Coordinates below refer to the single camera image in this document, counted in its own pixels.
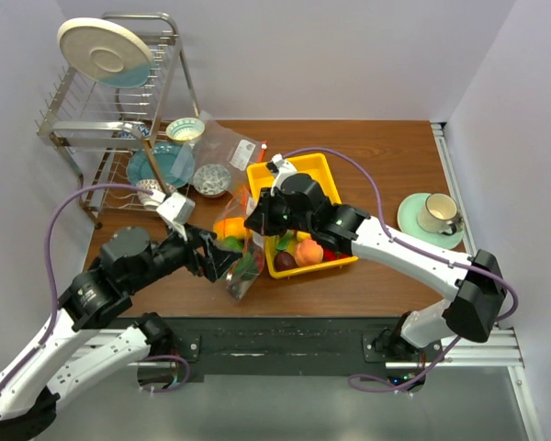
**clear plastic bag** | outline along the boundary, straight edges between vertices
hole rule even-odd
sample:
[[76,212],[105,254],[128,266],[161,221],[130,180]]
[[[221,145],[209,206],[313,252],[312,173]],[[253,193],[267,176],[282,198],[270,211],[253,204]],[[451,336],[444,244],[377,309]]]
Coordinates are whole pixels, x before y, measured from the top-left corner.
[[228,170],[230,183],[226,191],[232,195],[247,184],[247,165],[255,164],[261,154],[261,143],[226,129],[207,112],[198,117],[204,122],[204,132],[192,145],[196,170],[208,164],[219,164]]
[[265,266],[264,238],[242,225],[254,208],[249,190],[239,187],[213,226],[218,246],[242,252],[242,258],[223,276],[236,300],[242,299]]

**cup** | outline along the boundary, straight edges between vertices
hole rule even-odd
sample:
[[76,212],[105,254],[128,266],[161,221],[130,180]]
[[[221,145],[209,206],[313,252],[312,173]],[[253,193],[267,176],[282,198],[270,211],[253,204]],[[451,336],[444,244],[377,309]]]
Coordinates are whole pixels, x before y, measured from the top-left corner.
[[463,216],[455,201],[442,193],[433,193],[424,201],[416,218],[426,232],[453,236],[464,229]]

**saucer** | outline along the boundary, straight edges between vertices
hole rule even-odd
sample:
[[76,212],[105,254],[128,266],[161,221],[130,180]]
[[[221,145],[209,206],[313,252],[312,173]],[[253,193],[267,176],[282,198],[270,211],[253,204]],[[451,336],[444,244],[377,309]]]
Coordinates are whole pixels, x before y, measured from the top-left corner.
[[416,217],[424,207],[424,201],[431,193],[414,193],[405,198],[398,208],[398,226],[400,230],[412,237],[421,239],[445,250],[452,250],[461,243],[464,232],[456,232],[453,236],[445,236],[439,232],[426,232],[419,226]]

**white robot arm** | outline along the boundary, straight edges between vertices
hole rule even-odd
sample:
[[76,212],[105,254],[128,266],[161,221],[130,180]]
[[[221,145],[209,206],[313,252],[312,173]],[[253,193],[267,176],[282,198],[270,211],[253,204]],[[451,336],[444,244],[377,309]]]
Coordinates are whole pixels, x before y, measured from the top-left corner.
[[[431,342],[453,334],[479,343],[488,340],[506,289],[458,264],[501,276],[493,254],[480,250],[471,256],[444,250],[382,226],[377,218],[360,209],[332,204],[318,182],[298,173],[279,154],[267,163],[267,168],[274,183],[262,189],[257,207],[245,222],[247,228],[266,236],[288,229],[309,232],[326,249],[390,266],[443,296],[443,300],[422,311],[405,313],[391,335],[380,336],[374,342],[379,350],[409,359]],[[449,265],[402,246],[399,239],[423,252],[440,255]]]
[[128,363],[170,352],[173,333],[152,313],[139,318],[108,345],[70,361],[79,347],[131,306],[130,298],[137,291],[181,267],[214,282],[241,258],[239,252],[219,249],[214,233],[183,225],[193,207],[191,200],[173,194],[157,209],[172,229],[163,242],[152,243],[142,228],[123,228],[102,246],[90,268],[73,279],[59,298],[47,340],[40,343],[49,321],[0,372],[2,383],[19,361],[34,351],[0,390],[0,441],[35,437],[84,390]]

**yellow basket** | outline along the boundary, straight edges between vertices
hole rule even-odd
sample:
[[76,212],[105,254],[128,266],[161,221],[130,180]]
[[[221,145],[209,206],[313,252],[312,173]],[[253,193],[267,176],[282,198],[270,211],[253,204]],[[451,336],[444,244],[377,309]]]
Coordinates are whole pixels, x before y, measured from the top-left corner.
[[[296,156],[288,158],[296,169],[301,173],[307,173],[316,180],[322,187],[322,191],[327,195],[333,204],[340,204],[339,192],[332,179],[331,169],[327,164],[327,160],[322,153],[306,154],[304,156]],[[255,200],[259,198],[259,193],[262,188],[271,187],[274,183],[274,178],[271,176],[266,163],[253,164],[247,167],[247,176],[249,177],[249,185],[251,186],[251,194]],[[287,251],[294,254],[296,240],[292,239],[287,246]],[[267,259],[267,268],[269,274],[273,278],[285,278],[298,276],[304,273],[313,271],[321,271],[323,269],[338,268],[356,262],[357,257],[346,257],[344,259],[333,260],[331,262],[322,262],[311,266],[302,266],[299,268],[288,269],[287,271],[276,271],[274,268],[274,257],[276,256],[276,238],[265,238],[265,258]]]

